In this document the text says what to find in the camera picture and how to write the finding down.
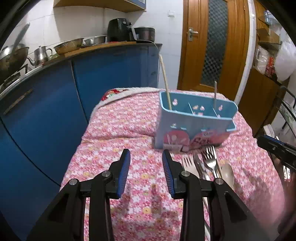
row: door frame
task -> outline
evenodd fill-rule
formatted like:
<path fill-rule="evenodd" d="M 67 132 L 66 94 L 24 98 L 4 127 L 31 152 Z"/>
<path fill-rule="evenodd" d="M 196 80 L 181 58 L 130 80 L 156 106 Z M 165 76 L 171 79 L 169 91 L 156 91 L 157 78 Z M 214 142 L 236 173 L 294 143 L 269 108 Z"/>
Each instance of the door frame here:
<path fill-rule="evenodd" d="M 184 76 L 184 69 L 185 69 L 185 60 L 186 60 L 186 49 L 187 49 L 187 31 L 188 31 L 188 1 L 189 0 L 183 0 L 183 31 L 182 31 L 182 47 L 181 47 L 181 59 L 180 59 L 180 66 L 179 66 L 179 77 L 178 77 L 178 85 L 177 89 L 181 90 L 182 84 L 183 84 L 183 76 Z M 239 74 L 236 80 L 236 84 L 234 88 L 236 89 L 236 94 L 243 76 L 244 67 L 246 65 L 246 59 L 247 59 L 247 52 L 249 47 L 249 36 L 250 36 L 250 16 L 249 16 L 249 5 L 248 0 L 242 0 L 244 2 L 244 8 L 245 8 L 245 36 L 244 40 L 248 44 L 244 45 L 243 49 L 243 56 L 242 58 L 244 61 L 241 62 L 241 65 L 239 67 Z M 231 96 L 229 99 L 232 99 L 234 101 L 235 96 Z"/>

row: tablecloth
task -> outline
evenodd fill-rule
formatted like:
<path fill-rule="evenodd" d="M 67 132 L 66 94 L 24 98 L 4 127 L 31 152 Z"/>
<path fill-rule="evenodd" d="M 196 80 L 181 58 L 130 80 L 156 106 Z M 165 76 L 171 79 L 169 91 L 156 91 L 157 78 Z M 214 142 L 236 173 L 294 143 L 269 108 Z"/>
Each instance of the tablecloth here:
<path fill-rule="evenodd" d="M 183 201 L 173 200 L 168 193 L 162 150 L 154 149 L 158 91 L 134 93 L 95 108 L 62 181 L 63 187 L 72 178 L 91 179 L 117 161 L 124 148 L 130 150 L 125 191 L 121 199 L 110 200 L 115 240 L 179 240 Z M 213 96 L 213 93 L 190 93 Z M 226 99 L 221 94 L 217 98 Z M 239 112 L 234 123 L 237 132 L 216 149 L 218 162 L 232 166 L 234 191 L 259 223 L 269 229 L 284 208 L 281 181 L 267 152 L 257 146 L 251 128 Z M 191 154 L 171 152 L 175 161 Z M 209 222 L 206 210 L 204 213 Z M 89 200 L 84 220 L 86 241 L 88 214 Z"/>

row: metal kettle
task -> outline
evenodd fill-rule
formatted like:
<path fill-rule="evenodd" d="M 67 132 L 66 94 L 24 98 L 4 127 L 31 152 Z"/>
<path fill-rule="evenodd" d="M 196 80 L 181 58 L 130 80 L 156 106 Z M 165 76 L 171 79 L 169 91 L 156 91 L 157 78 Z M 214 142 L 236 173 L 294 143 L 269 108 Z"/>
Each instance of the metal kettle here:
<path fill-rule="evenodd" d="M 48 55 L 46 53 L 47 50 L 50 50 L 51 51 L 50 56 L 52 56 L 52 49 L 51 48 L 48 48 L 47 49 L 46 46 L 42 46 L 41 47 L 41 45 L 40 45 L 39 48 L 38 49 L 35 49 L 35 51 L 34 51 L 34 60 L 32 60 L 30 57 L 27 57 L 27 59 L 30 61 L 30 63 L 33 66 L 37 67 L 40 64 L 48 61 L 48 58 L 50 56 L 48 57 Z"/>

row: black air fryer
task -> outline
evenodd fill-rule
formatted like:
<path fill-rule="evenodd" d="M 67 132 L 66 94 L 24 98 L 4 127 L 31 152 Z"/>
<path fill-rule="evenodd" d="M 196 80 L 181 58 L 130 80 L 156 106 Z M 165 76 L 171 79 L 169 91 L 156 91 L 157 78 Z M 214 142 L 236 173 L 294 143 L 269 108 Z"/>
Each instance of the black air fryer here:
<path fill-rule="evenodd" d="M 127 18 L 112 19 L 108 24 L 107 41 L 135 41 L 131 22 Z"/>

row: colander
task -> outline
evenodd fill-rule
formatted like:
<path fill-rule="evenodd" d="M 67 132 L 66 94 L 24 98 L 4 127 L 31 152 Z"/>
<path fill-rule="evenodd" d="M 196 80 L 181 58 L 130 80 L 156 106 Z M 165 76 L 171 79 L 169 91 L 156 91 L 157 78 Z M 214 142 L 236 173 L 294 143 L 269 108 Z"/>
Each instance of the colander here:
<path fill-rule="evenodd" d="M 54 49 L 57 54 L 61 55 L 79 49 L 82 46 L 82 41 L 83 38 L 70 40 L 55 46 Z"/>

